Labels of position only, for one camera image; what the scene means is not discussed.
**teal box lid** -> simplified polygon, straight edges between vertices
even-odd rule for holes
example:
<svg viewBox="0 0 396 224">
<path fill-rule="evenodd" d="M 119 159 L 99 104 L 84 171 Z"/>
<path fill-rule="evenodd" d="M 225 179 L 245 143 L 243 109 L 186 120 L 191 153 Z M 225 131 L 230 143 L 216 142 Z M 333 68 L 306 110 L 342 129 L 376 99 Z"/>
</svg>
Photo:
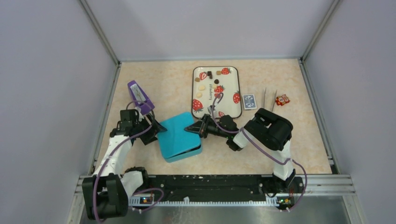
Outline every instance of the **teal box lid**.
<svg viewBox="0 0 396 224">
<path fill-rule="evenodd" d="M 181 113 L 161 122 L 161 125 L 168 131 L 158 133 L 157 137 L 161 154 L 167 162 L 174 162 L 202 152 L 199 135 L 184 130 L 193 123 L 194 119 L 190 112 Z"/>
</svg>

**gray wall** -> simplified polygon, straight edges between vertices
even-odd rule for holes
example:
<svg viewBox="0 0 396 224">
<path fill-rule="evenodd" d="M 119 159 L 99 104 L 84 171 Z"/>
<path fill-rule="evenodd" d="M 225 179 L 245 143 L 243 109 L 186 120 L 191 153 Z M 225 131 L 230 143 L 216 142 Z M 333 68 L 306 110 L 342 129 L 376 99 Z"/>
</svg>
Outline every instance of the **gray wall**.
<svg viewBox="0 0 396 224">
<path fill-rule="evenodd" d="M 120 60 L 297 57 L 332 0 L 88 0 Z"/>
<path fill-rule="evenodd" d="M 341 196 L 305 197 L 293 212 L 265 207 L 156 207 L 110 218 L 106 224 L 350 224 Z M 81 224 L 96 224 L 85 216 Z"/>
<path fill-rule="evenodd" d="M 115 66 L 76 0 L 2 0 L 0 21 L 0 220 L 64 223 Z"/>
<path fill-rule="evenodd" d="M 343 173 L 370 223 L 394 220 L 396 1 L 344 1 L 308 59 Z"/>
</svg>

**purple stapler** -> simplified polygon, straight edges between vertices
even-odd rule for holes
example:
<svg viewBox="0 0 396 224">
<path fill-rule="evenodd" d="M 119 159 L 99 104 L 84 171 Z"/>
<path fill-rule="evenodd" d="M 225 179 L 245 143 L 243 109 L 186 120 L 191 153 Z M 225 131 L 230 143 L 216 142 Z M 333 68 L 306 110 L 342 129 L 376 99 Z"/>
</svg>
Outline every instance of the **purple stapler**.
<svg viewBox="0 0 396 224">
<path fill-rule="evenodd" d="M 140 88 L 140 86 L 136 83 L 136 81 L 131 81 L 128 83 L 129 94 L 131 95 L 132 100 L 143 101 L 143 103 L 135 102 L 135 106 L 141 109 L 141 114 L 146 115 L 151 110 L 154 109 L 154 104 L 151 102 L 149 97 L 144 93 L 144 91 Z"/>
</svg>

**floor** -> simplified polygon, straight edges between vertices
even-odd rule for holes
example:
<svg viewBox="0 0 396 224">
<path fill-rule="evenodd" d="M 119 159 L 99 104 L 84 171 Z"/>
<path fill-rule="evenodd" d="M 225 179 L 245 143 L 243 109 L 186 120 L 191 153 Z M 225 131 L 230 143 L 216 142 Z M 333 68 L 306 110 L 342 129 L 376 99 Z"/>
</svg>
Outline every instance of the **floor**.
<svg viewBox="0 0 396 224">
<path fill-rule="evenodd" d="M 191 111 L 192 72 L 198 66 L 233 66 L 239 72 L 241 94 L 254 94 L 262 107 L 263 91 L 267 88 L 265 108 L 277 95 L 287 94 L 290 103 L 275 105 L 274 113 L 285 117 L 294 126 L 291 139 L 292 158 L 301 163 L 309 174 L 330 174 L 330 165 L 322 142 L 312 105 L 304 84 L 297 59 L 276 60 L 226 60 L 226 61 L 165 61 L 122 63 L 99 161 L 108 146 L 110 131 L 120 119 L 119 111 L 125 109 L 131 98 L 127 83 L 135 80 L 155 105 L 159 122 L 183 112 Z M 235 119 L 238 127 L 250 120 L 255 111 L 243 111 Z M 158 142 L 144 146 L 140 140 L 127 154 L 124 169 L 143 166 L 149 174 L 271 174 L 273 162 L 252 145 L 234 152 L 225 139 L 209 136 L 202 139 L 201 154 L 173 163 L 161 155 Z"/>
</svg>

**white tray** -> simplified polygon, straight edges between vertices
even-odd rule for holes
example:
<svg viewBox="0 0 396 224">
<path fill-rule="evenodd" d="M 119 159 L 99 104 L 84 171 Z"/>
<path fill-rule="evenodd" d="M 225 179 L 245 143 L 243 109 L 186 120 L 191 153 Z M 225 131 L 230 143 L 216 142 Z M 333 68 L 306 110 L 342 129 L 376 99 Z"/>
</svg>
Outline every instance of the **white tray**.
<svg viewBox="0 0 396 224">
<path fill-rule="evenodd" d="M 212 72 L 212 79 L 207 75 L 209 71 Z M 217 75 L 217 71 L 223 71 L 223 74 Z M 214 83 L 216 79 L 219 80 L 219 84 Z M 202 85 L 205 89 L 200 91 L 199 87 Z M 201 118 L 205 113 L 209 113 L 208 107 L 212 105 L 215 94 L 217 94 L 218 91 L 221 91 L 222 88 L 224 88 L 222 91 L 224 96 L 221 102 L 215 107 L 216 118 L 227 114 L 232 118 L 238 118 L 241 116 L 242 102 L 240 98 L 238 70 L 232 66 L 202 66 L 194 69 L 192 72 L 192 115 L 195 118 Z M 198 98 L 197 93 L 201 93 L 202 96 Z"/>
</svg>

